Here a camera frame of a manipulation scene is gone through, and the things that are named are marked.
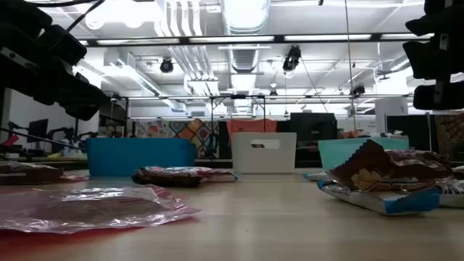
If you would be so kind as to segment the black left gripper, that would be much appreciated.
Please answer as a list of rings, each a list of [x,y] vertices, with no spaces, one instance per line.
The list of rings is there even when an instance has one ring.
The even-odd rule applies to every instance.
[[[90,120],[109,101],[73,66],[86,48],[59,25],[45,29],[36,39],[14,25],[1,26],[1,86],[35,101],[57,103],[79,120]]]

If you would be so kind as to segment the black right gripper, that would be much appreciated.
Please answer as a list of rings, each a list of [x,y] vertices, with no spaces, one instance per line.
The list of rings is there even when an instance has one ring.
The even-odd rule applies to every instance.
[[[431,34],[429,41],[408,41],[403,49],[415,79],[434,80],[414,90],[416,109],[449,110],[463,108],[463,81],[451,75],[463,71],[463,16],[426,15],[405,23],[416,36]]]

